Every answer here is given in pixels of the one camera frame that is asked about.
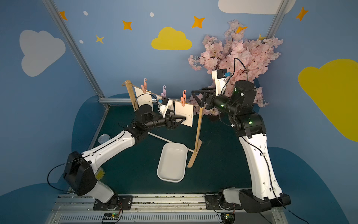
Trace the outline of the white postcard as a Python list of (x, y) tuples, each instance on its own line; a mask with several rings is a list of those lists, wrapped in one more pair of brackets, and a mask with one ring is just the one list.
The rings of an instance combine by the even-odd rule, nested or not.
[(135, 101), (135, 110), (138, 110), (142, 105), (150, 105), (153, 109), (153, 96), (150, 91), (143, 93), (143, 90), (137, 87), (134, 87), (136, 101)]
[(182, 124), (188, 127), (192, 127), (194, 106), (191, 104), (185, 104), (185, 106), (182, 106), (180, 102), (175, 101), (174, 108), (175, 108), (175, 115), (184, 116), (186, 118), (182, 122)]
[(157, 102), (160, 103), (160, 104), (162, 104), (162, 102), (163, 102), (163, 97), (157, 96)]

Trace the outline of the salmon clothespin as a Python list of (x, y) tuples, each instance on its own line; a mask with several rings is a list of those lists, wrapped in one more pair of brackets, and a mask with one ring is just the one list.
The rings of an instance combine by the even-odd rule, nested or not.
[(183, 90), (182, 97), (180, 98), (181, 105), (184, 107), (186, 105), (186, 90)]

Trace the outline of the purple clothespin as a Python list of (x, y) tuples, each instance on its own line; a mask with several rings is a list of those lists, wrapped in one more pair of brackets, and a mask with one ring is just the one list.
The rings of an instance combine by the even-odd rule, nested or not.
[(162, 93), (161, 93), (161, 97), (166, 97), (167, 96), (167, 91), (166, 91), (166, 86), (163, 85), (163, 89), (162, 89)]

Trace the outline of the pink clothespin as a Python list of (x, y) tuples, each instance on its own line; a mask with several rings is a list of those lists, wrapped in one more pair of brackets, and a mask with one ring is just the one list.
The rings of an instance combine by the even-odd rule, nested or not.
[(146, 92), (147, 92), (147, 82), (146, 81), (147, 81), (147, 79), (144, 78), (144, 82), (141, 85), (141, 89), (142, 89), (143, 94), (146, 94)]

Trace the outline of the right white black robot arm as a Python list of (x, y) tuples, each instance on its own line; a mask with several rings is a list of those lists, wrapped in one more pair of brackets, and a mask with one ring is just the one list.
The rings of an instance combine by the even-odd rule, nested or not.
[(234, 85), (231, 97), (217, 95), (214, 88), (192, 91), (192, 96), (199, 106), (208, 110), (216, 108), (228, 115), (247, 158), (251, 188), (224, 189), (225, 201), (240, 205), (247, 213), (260, 213), (290, 205), (291, 198), (282, 192), (271, 165), (263, 118), (253, 110), (255, 85), (239, 80)]

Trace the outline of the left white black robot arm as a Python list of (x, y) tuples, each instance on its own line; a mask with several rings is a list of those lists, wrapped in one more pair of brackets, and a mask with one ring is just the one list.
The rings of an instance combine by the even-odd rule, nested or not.
[(93, 197), (113, 210), (119, 205), (118, 195), (95, 177), (97, 170), (120, 152), (146, 138), (149, 130), (157, 127), (175, 129), (185, 120), (185, 116), (171, 112), (155, 113), (150, 105), (141, 105), (135, 112), (133, 122), (120, 134), (91, 150), (72, 152), (64, 163), (63, 178), (76, 195)]

